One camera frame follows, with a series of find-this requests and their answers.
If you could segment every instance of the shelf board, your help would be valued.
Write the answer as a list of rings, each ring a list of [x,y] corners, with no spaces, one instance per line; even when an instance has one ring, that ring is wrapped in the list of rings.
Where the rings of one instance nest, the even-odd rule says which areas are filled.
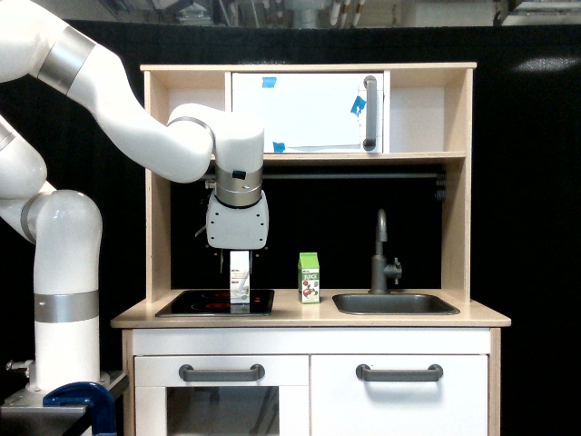
[[[443,164],[462,160],[464,152],[385,153],[385,154],[265,154],[264,165],[403,165]]]
[[[223,89],[224,73],[342,73],[391,71],[393,87],[446,86],[467,69],[472,62],[433,64],[239,64],[239,65],[142,65],[160,79],[168,89]]]

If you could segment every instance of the white cabinet door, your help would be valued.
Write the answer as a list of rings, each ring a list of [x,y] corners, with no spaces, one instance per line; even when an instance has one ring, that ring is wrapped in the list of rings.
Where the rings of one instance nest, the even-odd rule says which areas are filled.
[[[312,436],[487,435],[486,355],[311,358]],[[361,364],[378,378],[393,374],[376,371],[423,371],[434,364],[443,375],[438,381],[362,381],[356,374]]]

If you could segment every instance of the small green carton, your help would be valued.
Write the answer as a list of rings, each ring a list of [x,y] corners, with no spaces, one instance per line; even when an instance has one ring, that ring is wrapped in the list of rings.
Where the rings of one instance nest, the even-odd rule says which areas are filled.
[[[299,255],[299,302],[320,302],[319,259],[316,253]]]

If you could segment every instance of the wooden shelf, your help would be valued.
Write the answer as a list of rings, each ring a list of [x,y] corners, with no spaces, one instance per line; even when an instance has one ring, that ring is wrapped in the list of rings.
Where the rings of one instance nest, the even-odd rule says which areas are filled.
[[[142,71],[145,108],[164,124],[170,112],[185,103],[230,111],[236,73],[385,73],[389,80],[384,115],[389,128],[384,153],[265,154],[264,165],[272,172],[277,167],[318,166],[338,168],[338,173],[347,166],[387,172],[397,165],[441,165],[447,190],[442,204],[441,289],[469,302],[474,68],[474,63],[247,64],[143,65]],[[170,183],[147,172],[146,184],[146,301],[155,302],[172,290]]]
[[[388,154],[265,154],[264,165],[343,166],[343,165],[417,165],[461,162],[465,152],[388,153]]]

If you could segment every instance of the black background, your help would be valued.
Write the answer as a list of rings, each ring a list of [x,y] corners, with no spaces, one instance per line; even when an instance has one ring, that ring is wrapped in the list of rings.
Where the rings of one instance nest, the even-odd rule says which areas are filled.
[[[581,65],[517,66],[533,58],[581,59],[581,26],[275,31],[72,24],[121,56],[140,101],[140,64],[477,62],[471,294],[513,320],[502,333],[502,431],[578,434]],[[0,84],[0,111],[41,153],[55,187],[88,194],[102,212],[102,368],[120,369],[121,334],[109,321],[144,297],[143,168],[109,142],[86,110],[30,76]],[[269,250],[256,259],[255,284],[293,287],[297,252],[318,251],[326,287],[369,286],[375,213],[385,207],[388,254],[404,265],[401,285],[438,287],[439,203],[433,185],[424,184],[265,181],[271,234]],[[320,199],[309,225],[298,223],[304,216],[298,188]],[[172,188],[175,198],[190,191],[192,203],[172,205],[182,232],[172,238],[173,284],[221,287],[227,278],[218,256],[203,239],[192,240],[207,193],[196,184]],[[184,213],[175,215],[180,207]],[[420,226],[403,212],[414,208],[426,211]],[[422,250],[410,229],[426,232]],[[33,259],[33,245],[0,223],[1,363],[34,356]],[[193,274],[192,260],[203,263],[204,273]],[[345,281],[349,286],[341,286]],[[0,398],[24,384],[0,372]]]

